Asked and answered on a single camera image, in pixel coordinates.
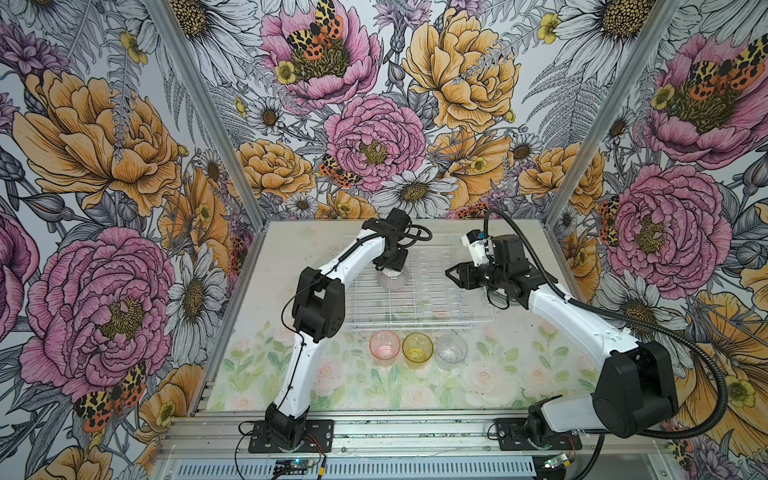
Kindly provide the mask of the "clear glass cup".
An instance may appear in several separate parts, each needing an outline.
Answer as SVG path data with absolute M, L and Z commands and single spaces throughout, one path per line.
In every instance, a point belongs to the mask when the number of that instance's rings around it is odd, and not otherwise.
M 468 354 L 465 340 L 453 332 L 441 335 L 434 347 L 438 365 L 447 370 L 463 364 Z

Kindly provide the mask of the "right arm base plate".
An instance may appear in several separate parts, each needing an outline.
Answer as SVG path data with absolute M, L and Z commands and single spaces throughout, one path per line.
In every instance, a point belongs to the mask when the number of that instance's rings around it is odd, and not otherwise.
M 553 432 L 539 420 L 523 418 L 495 419 L 487 432 L 501 451 L 578 451 L 582 442 L 575 432 Z

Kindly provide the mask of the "pink glass cup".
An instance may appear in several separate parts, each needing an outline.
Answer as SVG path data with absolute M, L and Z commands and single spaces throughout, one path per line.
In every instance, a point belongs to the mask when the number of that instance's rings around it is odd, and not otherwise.
M 369 351 L 378 362 L 393 362 L 401 351 L 400 337 L 392 330 L 379 330 L 370 338 Z

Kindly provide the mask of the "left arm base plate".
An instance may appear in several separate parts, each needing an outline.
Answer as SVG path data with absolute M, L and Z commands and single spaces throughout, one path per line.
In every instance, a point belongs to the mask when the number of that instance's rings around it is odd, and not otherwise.
M 335 422 L 329 419 L 303 420 L 278 427 L 257 421 L 249 434 L 247 451 L 251 454 L 330 453 Z

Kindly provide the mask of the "white ceramic bowl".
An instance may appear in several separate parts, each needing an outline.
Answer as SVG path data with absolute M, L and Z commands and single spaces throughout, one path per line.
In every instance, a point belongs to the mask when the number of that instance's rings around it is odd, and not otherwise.
M 407 269 L 402 271 L 384 268 L 378 273 L 378 284 L 387 291 L 400 291 L 404 289 L 410 280 Z

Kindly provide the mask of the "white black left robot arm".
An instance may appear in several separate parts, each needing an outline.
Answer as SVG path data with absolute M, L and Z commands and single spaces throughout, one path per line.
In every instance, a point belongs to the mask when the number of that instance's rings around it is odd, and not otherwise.
M 395 208 L 383 220 L 366 220 L 354 240 L 332 260 L 301 272 L 295 294 L 283 307 L 291 312 L 293 323 L 288 329 L 294 334 L 294 343 L 283 384 L 265 412 L 269 444 L 295 450 L 306 436 L 318 361 L 327 341 L 344 323 L 346 287 L 370 265 L 379 272 L 400 274 L 408 249 L 432 238 L 428 228 Z

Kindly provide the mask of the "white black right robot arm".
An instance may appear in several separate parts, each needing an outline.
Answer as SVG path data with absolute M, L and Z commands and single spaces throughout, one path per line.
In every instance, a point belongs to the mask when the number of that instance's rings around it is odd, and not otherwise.
M 628 438 L 678 413 L 671 355 L 663 345 L 642 342 L 576 305 L 554 276 L 529 261 L 519 236 L 491 237 L 472 230 L 461 243 L 469 251 L 469 261 L 446 271 L 457 287 L 503 293 L 553 324 L 598 369 L 592 393 L 557 396 L 530 407 L 525 421 L 529 441 L 540 446 L 574 430 Z

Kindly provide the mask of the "yellow glass cup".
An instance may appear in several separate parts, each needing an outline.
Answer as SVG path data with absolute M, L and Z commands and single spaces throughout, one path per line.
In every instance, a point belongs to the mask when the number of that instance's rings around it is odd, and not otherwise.
M 406 360 L 415 365 L 428 362 L 434 353 L 431 338 L 422 332 L 408 334 L 403 339 L 401 349 Z

